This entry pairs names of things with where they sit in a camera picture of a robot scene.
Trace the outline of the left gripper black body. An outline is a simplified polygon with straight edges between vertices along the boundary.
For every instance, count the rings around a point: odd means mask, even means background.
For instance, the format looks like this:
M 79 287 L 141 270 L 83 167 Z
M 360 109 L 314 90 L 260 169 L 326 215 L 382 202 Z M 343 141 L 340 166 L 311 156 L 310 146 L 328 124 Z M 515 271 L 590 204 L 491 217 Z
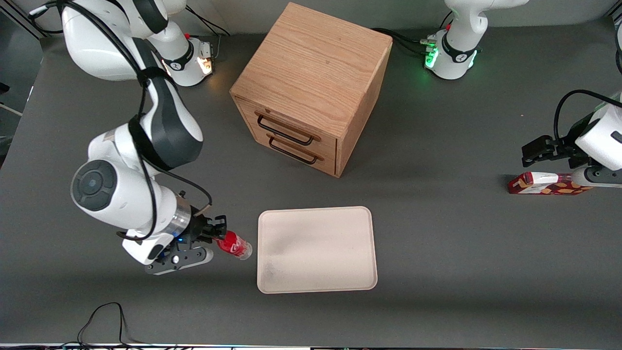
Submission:
M 569 168 L 579 168 L 589 165 L 590 157 L 576 144 L 578 137 L 562 137 L 553 139 L 551 144 L 554 148 L 551 161 L 567 159 Z

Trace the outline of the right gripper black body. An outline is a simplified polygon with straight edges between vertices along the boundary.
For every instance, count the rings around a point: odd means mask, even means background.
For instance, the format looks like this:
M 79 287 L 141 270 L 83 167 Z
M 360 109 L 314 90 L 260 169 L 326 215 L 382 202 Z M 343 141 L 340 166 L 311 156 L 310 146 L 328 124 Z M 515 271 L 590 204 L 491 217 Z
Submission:
M 211 225 L 212 218 L 205 217 L 204 215 L 193 215 L 188 229 L 188 244 L 189 246 L 198 246 L 202 242 L 202 233 L 212 233 L 213 227 Z

